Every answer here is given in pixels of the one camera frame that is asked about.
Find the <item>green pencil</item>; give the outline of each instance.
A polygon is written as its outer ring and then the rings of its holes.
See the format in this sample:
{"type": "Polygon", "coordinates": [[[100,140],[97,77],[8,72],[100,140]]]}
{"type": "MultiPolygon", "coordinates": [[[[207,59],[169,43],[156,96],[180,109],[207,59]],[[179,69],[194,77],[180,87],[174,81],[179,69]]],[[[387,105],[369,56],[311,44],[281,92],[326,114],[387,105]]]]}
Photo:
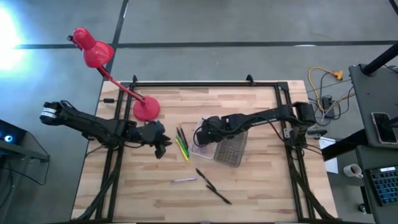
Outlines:
{"type": "Polygon", "coordinates": [[[187,157],[189,158],[188,149],[185,148],[185,144],[184,144],[183,141],[181,140],[180,136],[176,135],[175,137],[177,138],[177,141],[181,144],[182,149],[184,150],[185,154],[186,154],[187,157]]]}

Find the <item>lamp base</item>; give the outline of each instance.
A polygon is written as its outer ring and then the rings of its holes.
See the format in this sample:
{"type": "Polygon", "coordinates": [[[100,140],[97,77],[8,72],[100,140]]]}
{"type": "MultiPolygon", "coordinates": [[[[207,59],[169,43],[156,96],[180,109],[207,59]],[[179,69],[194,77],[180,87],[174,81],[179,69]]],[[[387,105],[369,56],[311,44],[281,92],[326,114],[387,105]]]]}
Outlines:
{"type": "Polygon", "coordinates": [[[140,121],[154,120],[160,113],[159,102],[150,96],[144,96],[142,99],[145,100],[147,104],[145,105],[140,101],[137,101],[132,107],[134,116],[140,121]]]}

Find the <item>concrete floor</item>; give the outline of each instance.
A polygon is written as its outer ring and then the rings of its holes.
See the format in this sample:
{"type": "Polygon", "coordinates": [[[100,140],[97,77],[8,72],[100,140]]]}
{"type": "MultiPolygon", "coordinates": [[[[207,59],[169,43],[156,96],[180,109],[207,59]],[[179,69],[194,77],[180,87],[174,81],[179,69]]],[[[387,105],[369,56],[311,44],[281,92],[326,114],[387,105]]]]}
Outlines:
{"type": "MultiPolygon", "coordinates": [[[[96,39],[112,42],[122,3],[3,0],[0,13],[11,16],[17,44],[68,44],[67,35],[78,26],[89,29],[96,39]]],[[[396,40],[397,21],[388,0],[129,0],[119,42],[396,40]]],[[[3,35],[4,39],[11,34],[3,35]]],[[[310,67],[343,70],[348,79],[350,65],[367,63],[388,47],[118,49],[112,74],[117,80],[130,80],[134,74],[140,80],[242,80],[251,74],[257,80],[305,80],[310,90],[310,67]]],[[[0,118],[33,133],[52,160],[45,186],[23,179],[6,223],[67,221],[87,141],[70,128],[41,124],[39,114],[45,101],[62,99],[94,113],[101,78],[96,70],[86,68],[77,49],[13,50],[0,62],[0,94],[6,96],[0,118]]],[[[391,64],[398,65],[398,60],[391,64]]],[[[314,72],[316,85],[322,74],[314,72]]],[[[324,80],[325,85],[334,82],[332,77],[324,80]]],[[[324,95],[338,98],[349,88],[350,82],[335,85],[326,88],[324,95]]],[[[325,129],[329,137],[344,138],[361,128],[352,98],[349,112],[325,129]]],[[[44,169],[35,167],[28,174],[44,174],[44,169]]],[[[339,217],[372,222],[372,217],[356,211],[361,202],[359,187],[341,185],[336,176],[330,179],[339,217]]]]}

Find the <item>yellow pencil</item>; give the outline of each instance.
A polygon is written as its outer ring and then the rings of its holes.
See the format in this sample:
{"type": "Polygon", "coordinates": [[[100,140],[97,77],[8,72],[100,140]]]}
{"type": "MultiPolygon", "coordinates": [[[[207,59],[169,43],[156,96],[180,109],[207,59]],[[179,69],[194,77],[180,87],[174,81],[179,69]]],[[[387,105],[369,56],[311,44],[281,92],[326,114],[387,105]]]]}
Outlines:
{"type": "Polygon", "coordinates": [[[182,147],[181,147],[181,145],[180,145],[180,143],[178,142],[177,139],[175,140],[175,142],[177,143],[177,145],[178,145],[179,148],[181,149],[182,155],[184,156],[185,160],[186,160],[187,162],[189,162],[189,159],[188,159],[187,155],[185,155],[185,152],[184,152],[184,150],[182,149],[182,147]]]}

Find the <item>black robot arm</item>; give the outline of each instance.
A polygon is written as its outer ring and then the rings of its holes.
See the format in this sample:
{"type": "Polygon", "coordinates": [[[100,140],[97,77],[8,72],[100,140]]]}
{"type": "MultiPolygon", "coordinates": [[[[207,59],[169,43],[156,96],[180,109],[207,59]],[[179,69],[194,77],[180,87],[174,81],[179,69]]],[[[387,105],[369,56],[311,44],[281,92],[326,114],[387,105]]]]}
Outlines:
{"type": "Polygon", "coordinates": [[[164,126],[158,121],[148,121],[146,125],[137,127],[134,121],[103,119],[83,113],[65,100],[45,102],[40,120],[47,125],[73,128],[85,138],[94,137],[108,148],[117,148],[126,141],[155,146],[158,159],[166,152],[165,147],[171,145],[170,138],[163,134],[164,126]]]}
{"type": "Polygon", "coordinates": [[[275,121],[287,121],[292,125],[290,137],[295,146],[306,147],[305,133],[315,124],[313,108],[308,103],[297,102],[293,105],[282,105],[271,110],[253,114],[231,114],[227,116],[212,116],[203,120],[201,128],[196,131],[198,145],[220,142],[222,139],[247,131],[249,128],[275,121]]]}

